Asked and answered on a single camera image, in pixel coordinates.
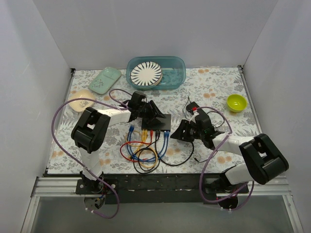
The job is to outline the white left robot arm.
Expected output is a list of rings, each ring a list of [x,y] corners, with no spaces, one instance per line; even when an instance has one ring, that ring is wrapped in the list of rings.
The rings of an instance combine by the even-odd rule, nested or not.
[[[136,91],[131,99],[123,103],[127,108],[96,110],[86,108],[71,132],[71,138],[78,147],[82,158],[82,176],[95,181],[102,174],[98,150],[104,142],[108,127],[142,118],[148,126],[160,123],[166,116],[153,100],[147,101],[146,95]]]

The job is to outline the black network switch box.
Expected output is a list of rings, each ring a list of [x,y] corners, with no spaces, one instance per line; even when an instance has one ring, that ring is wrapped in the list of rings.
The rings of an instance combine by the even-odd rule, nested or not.
[[[148,131],[171,131],[171,114],[164,114],[165,118],[157,117],[151,123],[147,118],[142,119],[141,129]]]

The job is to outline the black power adapter brick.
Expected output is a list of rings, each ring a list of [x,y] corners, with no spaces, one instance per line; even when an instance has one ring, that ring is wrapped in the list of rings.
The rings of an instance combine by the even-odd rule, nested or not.
[[[194,114],[194,110],[196,110],[199,107],[199,105],[196,102],[191,102],[186,106],[186,111],[190,113],[191,115]]]

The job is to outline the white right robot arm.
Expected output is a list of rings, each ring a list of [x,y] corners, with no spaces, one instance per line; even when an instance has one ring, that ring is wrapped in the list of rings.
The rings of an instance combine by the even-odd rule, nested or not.
[[[268,135],[226,135],[215,129],[208,114],[195,114],[191,120],[182,120],[171,138],[184,142],[201,140],[210,150],[230,152],[243,157],[243,165],[233,166],[220,173],[219,178],[212,182],[215,188],[229,190],[250,181],[266,184],[289,169],[288,161]]]

